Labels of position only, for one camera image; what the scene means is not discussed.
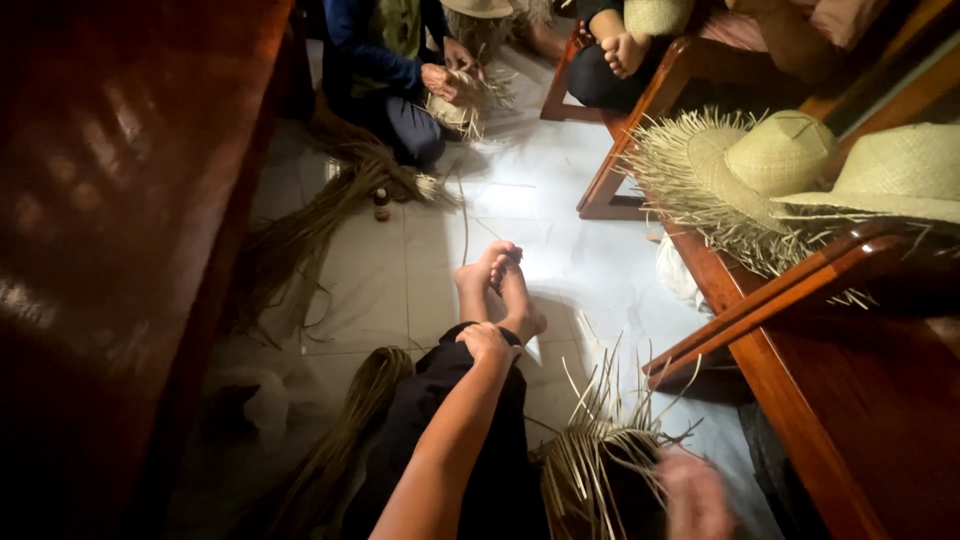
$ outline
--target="brown bottle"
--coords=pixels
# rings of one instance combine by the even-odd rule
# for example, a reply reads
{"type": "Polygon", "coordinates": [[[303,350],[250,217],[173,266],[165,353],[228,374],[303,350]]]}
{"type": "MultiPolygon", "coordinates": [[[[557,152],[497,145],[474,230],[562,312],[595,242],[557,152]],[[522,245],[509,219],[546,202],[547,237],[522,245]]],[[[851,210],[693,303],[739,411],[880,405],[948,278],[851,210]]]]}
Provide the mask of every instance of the brown bottle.
{"type": "Polygon", "coordinates": [[[390,197],[387,196],[387,190],[379,188],[373,194],[373,217],[377,221],[387,221],[390,219],[390,197]]]}

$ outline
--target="white tile floor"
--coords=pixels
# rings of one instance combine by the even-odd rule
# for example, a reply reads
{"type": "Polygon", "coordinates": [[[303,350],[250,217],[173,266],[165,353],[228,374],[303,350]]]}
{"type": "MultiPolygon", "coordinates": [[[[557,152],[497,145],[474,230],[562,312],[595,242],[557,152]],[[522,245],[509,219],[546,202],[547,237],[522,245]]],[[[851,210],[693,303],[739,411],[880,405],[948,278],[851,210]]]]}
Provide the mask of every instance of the white tile floor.
{"type": "MultiPolygon", "coordinates": [[[[527,414],[553,428],[565,425],[576,404],[561,358],[580,383],[597,358],[578,322],[581,313],[604,346],[612,347],[623,334],[624,381],[636,380],[635,351],[646,358],[652,346],[657,354],[704,324],[701,314],[657,281],[657,246],[645,235],[658,225],[577,216],[575,206],[612,144],[607,130],[540,121],[552,68],[511,50],[504,62],[519,71],[513,83],[519,115],[489,123],[486,144],[449,145],[439,166],[443,173],[458,165],[448,186],[463,190],[466,210],[393,204],[392,218],[378,223],[366,206],[337,232],[319,278],[330,294],[317,294],[308,316],[314,321],[326,313],[310,332],[322,341],[303,344],[323,387],[344,389],[330,392],[328,410],[339,406],[366,353],[397,345],[416,359],[419,347],[429,349],[458,322],[452,271],[465,258],[475,260],[497,237],[524,248],[522,268],[549,320],[549,329],[530,344],[519,365],[529,384],[527,414]]],[[[281,123],[254,214],[279,217],[303,205],[323,186],[324,167],[324,157],[303,133],[281,123]]],[[[629,391],[636,383],[624,386],[629,391]]],[[[657,395],[655,409],[670,401],[657,395]]],[[[726,473],[735,508],[752,535],[779,538],[753,480],[733,408],[680,400],[664,415],[663,428],[678,434],[701,418],[687,446],[726,473]]],[[[528,423],[531,446],[548,435],[528,423]]]]}

